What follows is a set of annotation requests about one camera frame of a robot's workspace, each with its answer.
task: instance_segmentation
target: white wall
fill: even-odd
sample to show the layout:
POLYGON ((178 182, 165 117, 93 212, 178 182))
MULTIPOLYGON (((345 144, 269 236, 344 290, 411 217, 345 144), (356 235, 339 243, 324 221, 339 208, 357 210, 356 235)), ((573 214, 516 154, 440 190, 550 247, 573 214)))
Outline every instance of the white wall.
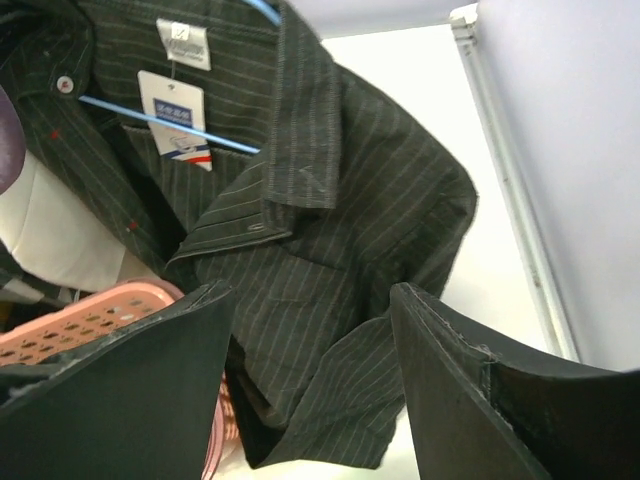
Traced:
POLYGON ((638 2, 481 0, 506 110, 584 362, 640 366, 638 2))
POLYGON ((446 23, 469 0, 289 0, 322 38, 446 23))

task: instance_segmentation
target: tag string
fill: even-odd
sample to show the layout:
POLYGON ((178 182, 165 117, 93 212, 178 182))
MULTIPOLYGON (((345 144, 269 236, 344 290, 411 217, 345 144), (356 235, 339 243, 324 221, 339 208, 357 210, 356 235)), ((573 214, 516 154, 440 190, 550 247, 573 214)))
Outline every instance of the tag string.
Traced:
MULTIPOLYGON (((175 80, 175 79, 176 79, 176 62, 175 60, 171 60, 171 80, 175 80)), ((175 88, 175 85, 170 83, 169 89, 173 90, 174 88, 175 88)))

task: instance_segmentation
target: neck label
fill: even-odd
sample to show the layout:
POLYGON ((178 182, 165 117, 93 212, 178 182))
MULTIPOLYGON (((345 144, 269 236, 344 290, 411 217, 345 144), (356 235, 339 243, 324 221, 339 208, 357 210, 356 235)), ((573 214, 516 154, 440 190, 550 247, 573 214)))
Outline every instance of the neck label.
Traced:
POLYGON ((167 58, 200 70, 211 70, 207 30, 185 23, 156 20, 167 58))

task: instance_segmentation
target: shirt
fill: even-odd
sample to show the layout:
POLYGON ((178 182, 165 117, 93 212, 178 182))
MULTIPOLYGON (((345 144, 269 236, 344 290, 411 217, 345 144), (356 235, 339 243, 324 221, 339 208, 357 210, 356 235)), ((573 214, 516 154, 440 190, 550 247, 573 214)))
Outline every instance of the shirt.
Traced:
POLYGON ((17 5, 29 33, 0 81, 31 151, 157 272, 235 287, 227 375, 250 465, 377 467, 404 404, 389 289, 442 292, 475 212, 465 170, 285 2, 278 27, 233 0, 17 5), (158 18, 205 27, 211 71, 172 66, 158 18), (78 101, 140 111, 140 70, 201 87, 207 131, 260 152, 211 145, 207 172, 78 101))

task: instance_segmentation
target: clothing tag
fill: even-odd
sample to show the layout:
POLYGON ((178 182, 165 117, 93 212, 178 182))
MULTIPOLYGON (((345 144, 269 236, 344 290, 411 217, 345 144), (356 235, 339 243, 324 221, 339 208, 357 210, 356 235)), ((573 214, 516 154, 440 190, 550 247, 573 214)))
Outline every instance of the clothing tag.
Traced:
POLYGON ((156 20, 167 58, 201 70, 211 70, 207 30, 185 23, 156 20))
MULTIPOLYGON (((144 70, 138 72, 138 82, 144 113, 204 131, 201 88, 144 70)), ((211 150, 206 139, 153 122, 149 122, 149 128, 160 155, 211 171, 211 150)))

